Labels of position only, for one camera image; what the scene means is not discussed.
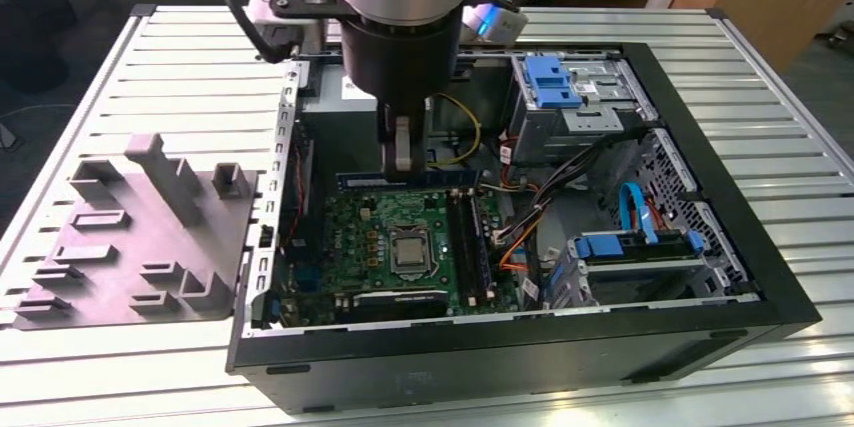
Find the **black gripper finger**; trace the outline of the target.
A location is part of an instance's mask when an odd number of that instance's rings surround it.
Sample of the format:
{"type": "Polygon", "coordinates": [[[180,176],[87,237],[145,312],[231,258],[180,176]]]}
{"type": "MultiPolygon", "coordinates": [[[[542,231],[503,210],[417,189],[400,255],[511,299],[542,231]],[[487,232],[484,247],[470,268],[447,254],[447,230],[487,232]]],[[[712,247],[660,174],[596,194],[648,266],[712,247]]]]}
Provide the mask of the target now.
{"type": "Polygon", "coordinates": [[[425,170],[424,107],[396,113],[392,106],[376,108],[381,173],[389,182],[408,182],[425,170]]]}

